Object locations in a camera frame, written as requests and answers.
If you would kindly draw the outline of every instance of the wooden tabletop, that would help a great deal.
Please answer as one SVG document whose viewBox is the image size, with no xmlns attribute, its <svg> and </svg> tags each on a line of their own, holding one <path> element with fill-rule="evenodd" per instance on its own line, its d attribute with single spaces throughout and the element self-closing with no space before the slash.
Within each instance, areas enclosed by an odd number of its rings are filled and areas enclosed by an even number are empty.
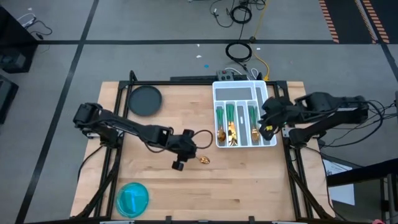
<svg viewBox="0 0 398 224">
<path fill-rule="evenodd" d="M 302 82 L 288 82 L 291 99 L 305 95 Z M 163 96 L 160 111 L 147 118 L 129 113 L 128 119 L 141 124 L 171 126 L 174 133 L 186 129 L 208 129 L 214 135 L 214 111 L 211 85 L 156 86 Z M 104 82 L 98 103 L 113 110 L 118 82 Z M 274 95 L 268 87 L 269 96 Z M 208 144 L 210 137 L 203 133 L 194 137 L 198 146 Z M 99 139 L 88 141 L 85 157 L 99 146 Z M 315 140 L 308 146 L 318 149 Z M 81 171 L 71 215 L 83 210 L 99 187 L 105 150 L 87 161 Z M 199 149 L 197 156 L 206 156 L 210 164 L 197 159 L 185 163 L 182 172 L 171 169 L 176 154 L 150 152 L 141 140 L 125 135 L 116 192 L 125 184 L 139 182 L 149 191 L 147 210 L 136 220 L 295 220 L 286 169 L 284 148 L 280 134 L 274 147 L 220 149 L 215 142 L 208 149 Z M 334 216 L 328 204 L 326 181 L 320 155 L 302 149 L 303 166 L 308 189 L 320 205 Z M 303 197 L 297 187 L 302 216 L 305 217 Z M 101 214 L 105 214 L 109 188 L 104 195 Z M 126 219 L 113 209 L 112 219 Z"/>
</svg>

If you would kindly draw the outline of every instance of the gray floor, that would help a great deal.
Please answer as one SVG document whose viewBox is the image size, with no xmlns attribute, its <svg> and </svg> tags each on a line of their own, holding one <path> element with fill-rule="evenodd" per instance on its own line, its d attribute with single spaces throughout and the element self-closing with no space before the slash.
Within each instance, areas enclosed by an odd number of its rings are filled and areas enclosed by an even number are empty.
<svg viewBox="0 0 398 224">
<path fill-rule="evenodd" d="M 2 0 L 15 17 L 30 12 L 53 28 L 52 40 L 78 40 L 83 31 L 92 0 Z M 237 39 L 241 26 L 218 27 L 209 13 L 212 1 L 185 0 L 99 0 L 89 40 L 167 40 Z M 225 7 L 216 4 L 220 22 L 227 23 Z M 256 28 L 259 11 L 244 27 L 247 39 Z M 318 1 L 271 0 L 258 39 L 330 40 Z M 41 45 L 32 68 L 26 74 L 2 75 L 20 88 L 6 123 L 0 127 L 0 217 L 13 223 L 47 134 L 62 86 L 68 74 L 76 45 Z M 256 45 L 256 52 L 269 63 L 271 80 L 303 81 L 308 93 L 327 91 L 335 96 L 363 95 L 389 105 L 398 83 L 378 45 Z M 389 46 L 398 57 L 398 46 Z M 86 45 L 83 48 L 53 138 L 42 175 L 36 188 L 26 222 L 68 218 L 76 188 L 76 176 L 83 160 L 87 140 L 73 127 L 72 118 L 80 103 L 96 102 L 103 81 L 128 78 L 134 70 L 139 80 L 168 80 L 172 76 L 213 75 L 216 70 L 239 66 L 225 55 L 224 44 L 184 45 Z M 244 55 L 239 47 L 233 54 Z M 265 72 L 252 59 L 249 68 Z M 325 153 L 360 165 L 398 157 L 395 138 L 398 124 L 389 119 L 375 135 L 353 146 L 327 148 Z M 372 130 L 353 131 L 359 139 Z M 330 131 L 331 142 L 346 131 Z M 358 205 L 336 204 L 348 217 L 379 218 L 378 182 L 356 185 Z"/>
</svg>

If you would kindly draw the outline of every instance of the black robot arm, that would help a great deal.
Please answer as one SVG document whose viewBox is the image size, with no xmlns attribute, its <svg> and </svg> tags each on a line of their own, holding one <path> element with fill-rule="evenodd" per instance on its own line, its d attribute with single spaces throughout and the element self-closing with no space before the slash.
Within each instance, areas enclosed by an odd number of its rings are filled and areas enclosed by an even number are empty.
<svg viewBox="0 0 398 224">
<path fill-rule="evenodd" d="M 147 146 L 165 149 L 177 154 L 172 168 L 182 170 L 188 159 L 196 157 L 197 146 L 192 141 L 194 132 L 185 129 L 181 135 L 173 135 L 173 129 L 159 125 L 142 125 L 104 110 L 96 103 L 81 104 L 73 119 L 75 127 L 87 136 L 99 134 L 101 145 L 117 147 L 121 131 L 133 134 Z"/>
<path fill-rule="evenodd" d="M 321 138 L 335 126 L 365 122 L 369 106 L 362 96 L 333 97 L 316 92 L 295 99 L 294 105 L 286 97 L 269 98 L 262 109 L 266 113 L 259 121 L 259 132 L 266 140 L 271 140 L 286 124 L 314 123 L 307 128 L 285 128 L 284 136 L 289 137 L 290 145 L 300 148 L 312 136 Z"/>
</svg>

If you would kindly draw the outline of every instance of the gold utensil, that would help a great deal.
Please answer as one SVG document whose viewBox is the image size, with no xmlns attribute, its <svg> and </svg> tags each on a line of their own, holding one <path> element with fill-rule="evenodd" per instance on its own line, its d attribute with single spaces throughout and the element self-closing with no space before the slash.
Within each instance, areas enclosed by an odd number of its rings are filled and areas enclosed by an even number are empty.
<svg viewBox="0 0 398 224">
<path fill-rule="evenodd" d="M 222 108 L 217 109 L 216 113 L 217 113 L 217 124 L 218 124 L 217 139 L 219 142 L 224 142 L 226 139 L 225 131 L 223 130 L 224 110 Z"/>
<path fill-rule="evenodd" d="M 254 142 L 258 142 L 259 141 L 259 131 L 257 130 L 257 125 L 256 125 L 256 120 L 257 120 L 257 113 L 256 113 L 256 107 L 250 107 L 249 108 L 249 114 L 250 114 L 250 123 L 252 126 L 252 130 L 251 130 L 251 139 Z"/>
<path fill-rule="evenodd" d="M 197 159 L 199 160 L 199 162 L 201 164 L 209 164 L 210 163 L 210 159 L 207 158 L 206 156 L 197 157 Z"/>
<path fill-rule="evenodd" d="M 236 137 L 236 130 L 235 130 L 234 121 L 231 122 L 231 134 L 232 134 L 231 135 L 232 139 L 231 139 L 230 146 L 237 146 L 238 145 L 238 140 L 237 140 L 237 137 Z"/>
<path fill-rule="evenodd" d="M 219 142 L 224 142 L 226 139 L 226 134 L 222 126 L 220 126 L 220 128 L 217 131 L 217 139 L 219 140 Z"/>
<path fill-rule="evenodd" d="M 238 139 L 234 123 L 234 105 L 226 105 L 226 117 L 228 120 L 228 145 L 237 146 Z"/>
</svg>

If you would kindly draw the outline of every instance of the black round plate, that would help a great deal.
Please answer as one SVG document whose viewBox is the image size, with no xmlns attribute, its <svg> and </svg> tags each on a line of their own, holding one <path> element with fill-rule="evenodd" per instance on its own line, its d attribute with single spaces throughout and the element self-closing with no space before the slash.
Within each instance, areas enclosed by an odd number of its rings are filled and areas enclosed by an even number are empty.
<svg viewBox="0 0 398 224">
<path fill-rule="evenodd" d="M 155 114 L 162 105 L 162 94 L 153 86 L 140 86 L 129 96 L 129 109 L 139 116 Z"/>
</svg>

